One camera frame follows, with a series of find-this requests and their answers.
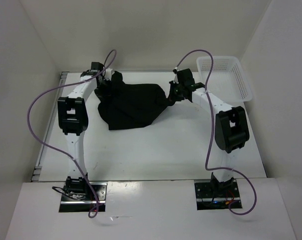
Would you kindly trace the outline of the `black shorts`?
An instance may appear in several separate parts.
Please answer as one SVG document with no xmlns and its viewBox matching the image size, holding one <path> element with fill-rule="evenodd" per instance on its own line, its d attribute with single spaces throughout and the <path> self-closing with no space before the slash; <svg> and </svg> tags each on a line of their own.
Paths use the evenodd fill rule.
<svg viewBox="0 0 302 240">
<path fill-rule="evenodd" d="M 158 84 L 126 84 L 118 71 L 112 75 L 111 96 L 97 98 L 99 115 L 111 131 L 147 127 L 175 104 Z"/>
</svg>

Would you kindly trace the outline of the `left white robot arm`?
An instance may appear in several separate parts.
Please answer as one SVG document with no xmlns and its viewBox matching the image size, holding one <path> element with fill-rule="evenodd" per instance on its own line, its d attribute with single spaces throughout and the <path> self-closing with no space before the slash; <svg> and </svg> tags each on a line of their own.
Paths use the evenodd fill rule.
<svg viewBox="0 0 302 240">
<path fill-rule="evenodd" d="M 63 192 L 73 200 L 85 200 L 94 195 L 87 183 L 84 160 L 84 135 L 89 126 L 86 101 L 96 88 L 109 84 L 113 74 L 113 69 L 92 62 L 91 68 L 81 74 L 80 83 L 57 102 L 59 128 L 65 135 L 67 153 L 72 162 Z"/>
</svg>

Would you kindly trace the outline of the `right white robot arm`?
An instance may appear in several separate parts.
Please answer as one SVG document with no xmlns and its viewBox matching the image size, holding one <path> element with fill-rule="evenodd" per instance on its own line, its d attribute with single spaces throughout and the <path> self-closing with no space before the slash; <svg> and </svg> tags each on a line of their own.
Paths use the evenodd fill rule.
<svg viewBox="0 0 302 240">
<path fill-rule="evenodd" d="M 219 99 L 205 88 L 205 84 L 196 83 L 190 69 L 173 70 L 174 80 L 170 81 L 169 98 L 173 101 L 189 100 L 206 110 L 211 117 L 213 133 L 209 140 L 209 149 L 219 148 L 220 160 L 211 171 L 210 191 L 213 196 L 220 197 L 232 187 L 234 167 L 240 150 L 249 140 L 249 130 L 243 107 L 234 107 Z"/>
</svg>

